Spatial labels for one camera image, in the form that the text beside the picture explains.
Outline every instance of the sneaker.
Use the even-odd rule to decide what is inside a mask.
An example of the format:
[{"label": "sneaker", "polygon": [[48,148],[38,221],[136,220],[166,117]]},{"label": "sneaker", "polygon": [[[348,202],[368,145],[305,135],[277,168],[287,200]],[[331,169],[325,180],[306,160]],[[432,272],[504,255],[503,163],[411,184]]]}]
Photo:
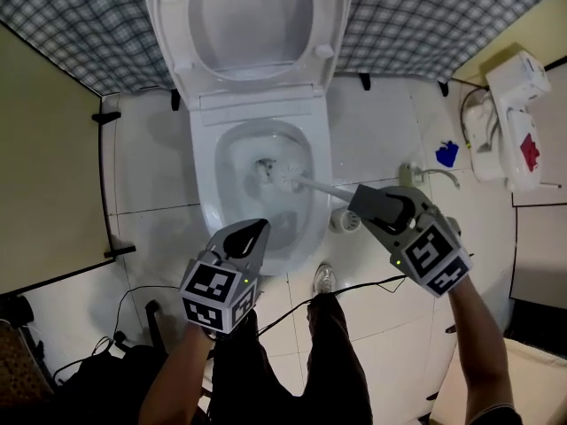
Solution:
[{"label": "sneaker", "polygon": [[330,265],[320,265],[313,281],[313,297],[318,294],[332,293],[337,289],[335,272]]}]

